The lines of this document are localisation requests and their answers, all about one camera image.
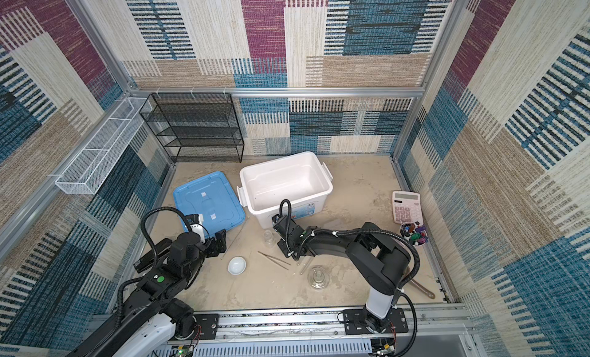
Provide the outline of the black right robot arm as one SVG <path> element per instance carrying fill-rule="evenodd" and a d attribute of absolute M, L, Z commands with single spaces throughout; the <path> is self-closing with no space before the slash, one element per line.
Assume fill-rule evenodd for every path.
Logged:
<path fill-rule="evenodd" d="M 351 230 L 326 229 L 309 226 L 306 229 L 295 223 L 290 200 L 284 199 L 279 213 L 272 217 L 273 230 L 281 239 L 278 247 L 288 259 L 298 261 L 302 257 L 339 256 L 353 263 L 370 287 L 370 293 L 362 309 L 345 309 L 342 312 L 347 334 L 370 332 L 396 335 L 407 332 L 407 322 L 397 303 L 407 301 L 413 317 L 410 341 L 399 349 L 396 337 L 373 342 L 374 356 L 403 356 L 416 341 L 417 312 L 411 298 L 403 288 L 418 274 L 421 261 L 413 244 L 402 236 L 374 223 L 364 223 Z"/>

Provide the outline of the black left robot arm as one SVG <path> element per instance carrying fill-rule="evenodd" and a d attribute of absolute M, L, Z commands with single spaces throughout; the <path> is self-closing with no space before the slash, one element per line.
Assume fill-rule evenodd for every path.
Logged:
<path fill-rule="evenodd" d="M 72 356 L 146 355 L 170 339 L 187 343 L 178 355 L 190 356 L 201 340 L 215 337 L 218 316 L 196 316 L 177 296 L 193 285 L 204 260 L 226 252 L 227 232 L 203 237 L 193 231 L 199 224 L 196 215 L 185 216 L 174 207 L 167 210 L 181 218 L 186 232 L 161 251 L 146 229 L 148 218 L 160 210 L 143 216 L 140 228 L 153 257 L 149 271 L 121 284 L 115 314 L 74 348 Z"/>

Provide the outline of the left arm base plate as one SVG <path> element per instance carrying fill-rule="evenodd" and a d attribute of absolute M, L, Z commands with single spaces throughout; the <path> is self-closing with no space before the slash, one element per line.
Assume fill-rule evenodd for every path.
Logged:
<path fill-rule="evenodd" d="M 217 335 L 220 315 L 216 313 L 186 316 L 176 324 L 173 340 L 196 342 L 213 340 Z"/>

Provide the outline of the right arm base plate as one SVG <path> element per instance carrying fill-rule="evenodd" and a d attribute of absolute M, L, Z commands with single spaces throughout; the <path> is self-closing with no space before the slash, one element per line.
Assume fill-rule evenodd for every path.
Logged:
<path fill-rule="evenodd" d="M 407 317 L 400 308 L 391 308 L 383 319 L 366 309 L 345 309 L 338 315 L 347 335 L 407 333 Z"/>

